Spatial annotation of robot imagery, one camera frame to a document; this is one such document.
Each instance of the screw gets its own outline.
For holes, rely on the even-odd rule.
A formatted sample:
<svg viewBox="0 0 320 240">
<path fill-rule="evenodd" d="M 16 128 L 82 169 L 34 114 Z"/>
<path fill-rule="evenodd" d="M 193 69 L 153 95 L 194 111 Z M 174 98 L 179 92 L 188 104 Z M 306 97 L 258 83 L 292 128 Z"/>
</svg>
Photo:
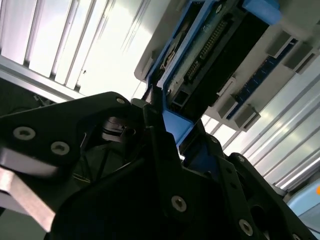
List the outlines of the screw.
<svg viewBox="0 0 320 240">
<path fill-rule="evenodd" d="M 66 144 L 63 141 L 55 141 L 54 143 L 51 144 L 51 151 L 54 154 L 63 156 L 69 153 L 70 147 L 68 144 Z"/>
<path fill-rule="evenodd" d="M 125 104 L 125 103 L 126 103 L 125 100 L 123 100 L 123 99 L 120 98 L 120 97 L 117 97 L 117 98 L 116 98 L 116 101 L 117 101 L 118 103 L 120 103 L 120 104 Z"/>
<path fill-rule="evenodd" d="M 239 226 L 242 229 L 242 231 L 244 231 L 244 233 L 247 234 L 248 236 L 251 237 L 254 234 L 254 230 L 246 220 L 240 219 Z"/>
<path fill-rule="evenodd" d="M 36 132 L 30 127 L 20 126 L 13 130 L 13 136 L 16 139 L 28 141 L 36 136 Z"/>
<path fill-rule="evenodd" d="M 180 196 L 173 196 L 171 198 L 171 203 L 172 203 L 172 206 L 181 213 L 187 210 L 187 204 L 185 200 Z"/>
<path fill-rule="evenodd" d="M 218 140 L 217 140 L 214 136 L 211 137 L 211 140 L 212 140 L 212 142 L 214 142 L 215 144 L 218 143 Z"/>
<path fill-rule="evenodd" d="M 243 156 L 238 156 L 238 159 L 240 160 L 240 162 L 242 162 L 242 163 L 244 163 L 245 162 L 245 159 L 244 159 L 244 157 Z"/>
<path fill-rule="evenodd" d="M 294 240 L 301 240 L 301 239 L 300 239 L 300 237 L 298 237 L 298 235 L 297 235 L 297 234 L 295 234 L 295 233 L 294 233 L 294 234 L 292 234 L 292 236 L 293 236 Z"/>
<path fill-rule="evenodd" d="M 219 12 L 221 11 L 221 9 L 222 9 L 222 4 L 220 4 L 220 5 L 217 7 L 217 9 L 215 10 L 215 13 L 216 13 L 216 14 L 219 13 Z"/>
</svg>

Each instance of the corrugated metal panel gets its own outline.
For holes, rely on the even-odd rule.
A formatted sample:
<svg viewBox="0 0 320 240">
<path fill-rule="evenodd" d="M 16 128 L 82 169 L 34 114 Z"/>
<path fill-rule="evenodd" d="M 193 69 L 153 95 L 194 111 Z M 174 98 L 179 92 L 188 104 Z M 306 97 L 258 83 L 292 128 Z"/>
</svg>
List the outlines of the corrugated metal panel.
<svg viewBox="0 0 320 240">
<path fill-rule="evenodd" d="M 269 183 L 285 190 L 310 165 L 320 165 L 319 65 L 320 57 L 302 75 L 293 77 L 248 132 L 222 125 L 213 134 L 227 155 L 243 154 Z M 208 133 L 210 122 L 205 125 Z"/>
<path fill-rule="evenodd" d="M 36 0 L 2 0 L 2 56 L 24 63 L 35 8 Z"/>
<path fill-rule="evenodd" d="M 116 91 L 128 99 L 140 98 L 146 84 L 134 77 L 134 70 L 169 2 L 1 0 L 1 55 L 13 68 L 24 65 L 26 75 L 47 79 L 46 89 L 54 81 L 74 90 L 69 97 Z M 36 92 L 44 97 L 68 99 L 46 94 L 37 80 L 34 87 L 26 84 L 18 71 L 12 77 L 7 72 L 2 76 L 32 91 L 39 88 Z"/>
<path fill-rule="evenodd" d="M 41 13 L 33 20 L 39 22 L 30 53 L 29 68 L 49 77 L 63 36 L 71 0 L 43 0 Z"/>
</svg>

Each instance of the bolt head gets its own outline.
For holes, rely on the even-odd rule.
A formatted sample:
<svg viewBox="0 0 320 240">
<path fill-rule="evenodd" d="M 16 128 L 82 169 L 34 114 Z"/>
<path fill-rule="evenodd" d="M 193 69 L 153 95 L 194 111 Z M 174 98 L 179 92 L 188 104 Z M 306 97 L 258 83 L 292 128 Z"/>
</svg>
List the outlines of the bolt head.
<svg viewBox="0 0 320 240">
<path fill-rule="evenodd" d="M 300 237 L 297 234 L 292 234 L 292 237 L 294 240 L 301 240 Z"/>
<path fill-rule="evenodd" d="M 66 155 L 70 151 L 70 147 L 63 141 L 55 141 L 51 144 L 51 151 L 56 155 Z"/>
<path fill-rule="evenodd" d="M 245 162 L 245 159 L 244 159 L 244 157 L 243 156 L 238 156 L 238 159 L 240 160 L 240 162 L 242 162 L 242 163 L 244 163 Z"/>
<path fill-rule="evenodd" d="M 36 136 L 36 132 L 30 127 L 19 126 L 13 130 L 13 136 L 19 140 L 29 141 Z"/>
<path fill-rule="evenodd" d="M 179 212 L 183 213 L 187 210 L 187 203 L 180 196 L 173 196 L 171 198 L 172 206 Z"/>
<path fill-rule="evenodd" d="M 123 100 L 123 99 L 120 98 L 120 97 L 117 97 L 117 98 L 116 98 L 116 101 L 117 101 L 118 103 L 120 103 L 120 104 L 125 104 L 125 103 L 126 103 L 126 101 Z"/>
<path fill-rule="evenodd" d="M 252 229 L 251 225 L 244 219 L 239 220 L 239 226 L 241 230 L 247 234 L 248 236 L 252 236 L 254 234 L 254 230 Z"/>
</svg>

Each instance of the bright light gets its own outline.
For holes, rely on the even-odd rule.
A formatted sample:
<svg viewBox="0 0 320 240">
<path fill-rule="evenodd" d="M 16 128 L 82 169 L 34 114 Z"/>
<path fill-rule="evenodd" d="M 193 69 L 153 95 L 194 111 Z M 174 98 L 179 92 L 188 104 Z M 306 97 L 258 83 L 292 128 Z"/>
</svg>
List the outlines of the bright light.
<svg viewBox="0 0 320 240">
<path fill-rule="evenodd" d="M 128 49 L 122 44 L 130 36 L 134 16 L 128 9 L 116 4 L 107 18 L 103 32 L 92 46 L 80 76 L 80 93 L 86 96 L 104 92 L 117 92 L 130 100 L 141 98 L 146 84 L 136 79 L 135 68 L 152 34 L 140 26 Z"/>
</svg>

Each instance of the cable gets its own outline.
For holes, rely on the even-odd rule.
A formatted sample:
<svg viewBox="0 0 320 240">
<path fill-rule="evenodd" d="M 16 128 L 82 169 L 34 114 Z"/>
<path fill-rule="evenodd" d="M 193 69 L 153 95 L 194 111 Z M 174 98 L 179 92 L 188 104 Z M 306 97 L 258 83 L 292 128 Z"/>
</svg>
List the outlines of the cable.
<svg viewBox="0 0 320 240">
<path fill-rule="evenodd" d="M 82 176 L 80 176 L 80 175 L 78 175 L 76 173 L 72 174 L 72 176 L 73 176 L 73 178 L 75 178 L 75 179 L 77 179 L 77 180 L 79 180 L 81 182 L 85 182 L 85 183 L 88 183 L 88 184 L 91 183 L 91 181 L 89 179 L 87 179 L 85 177 L 82 177 Z"/>
</svg>

